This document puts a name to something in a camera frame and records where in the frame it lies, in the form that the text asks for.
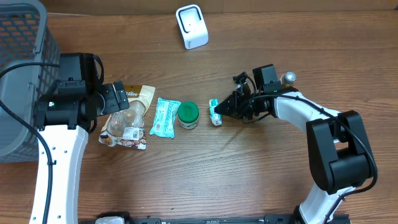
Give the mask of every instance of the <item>white label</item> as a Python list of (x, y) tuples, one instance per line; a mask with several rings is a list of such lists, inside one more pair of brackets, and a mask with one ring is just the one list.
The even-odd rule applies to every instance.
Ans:
[(122, 138), (125, 140), (139, 140), (139, 128), (124, 128)]

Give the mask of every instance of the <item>jar with green lid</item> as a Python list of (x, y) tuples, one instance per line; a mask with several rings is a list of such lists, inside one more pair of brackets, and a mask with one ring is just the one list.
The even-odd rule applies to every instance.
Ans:
[(177, 114), (183, 128), (193, 129), (198, 126), (199, 108), (194, 102), (187, 101), (182, 103), (178, 107)]

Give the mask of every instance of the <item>snack bag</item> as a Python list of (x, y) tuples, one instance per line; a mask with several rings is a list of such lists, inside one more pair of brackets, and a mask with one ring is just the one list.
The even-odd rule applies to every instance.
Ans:
[(178, 107), (181, 102), (174, 100), (157, 99), (154, 125), (150, 130), (150, 135), (159, 137), (174, 138), (174, 121)]
[(124, 89), (130, 107), (109, 116), (98, 141), (111, 147), (119, 144), (134, 149), (146, 149), (144, 115), (154, 97), (155, 87), (125, 85)]

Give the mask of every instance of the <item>wooden tabletop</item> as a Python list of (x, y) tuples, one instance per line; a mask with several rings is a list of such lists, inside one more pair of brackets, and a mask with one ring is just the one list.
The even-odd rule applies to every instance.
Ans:
[[(232, 76), (273, 63), (294, 71), (295, 87), (327, 108), (363, 118), (379, 169), (371, 191), (338, 209), (353, 223), (396, 223), (398, 215), (398, 12), (207, 14), (210, 40), (185, 50), (174, 15), (51, 17), (63, 52), (98, 54), (105, 82), (156, 87), (157, 98), (194, 101), (200, 124), (175, 125), (175, 139), (148, 136), (145, 151), (111, 148), (90, 135), (81, 165), (79, 219), (101, 212), (133, 217), (258, 217), (292, 213), (313, 184), (306, 137), (267, 118), (209, 119), (208, 100), (225, 99)], [(28, 223), (37, 163), (0, 165), (0, 223)]]

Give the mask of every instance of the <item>teal package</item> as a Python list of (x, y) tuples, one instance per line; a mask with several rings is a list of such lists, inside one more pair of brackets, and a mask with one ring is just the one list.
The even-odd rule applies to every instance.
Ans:
[(174, 138), (174, 121), (181, 102), (174, 100), (157, 99), (154, 125), (150, 129), (150, 135)]

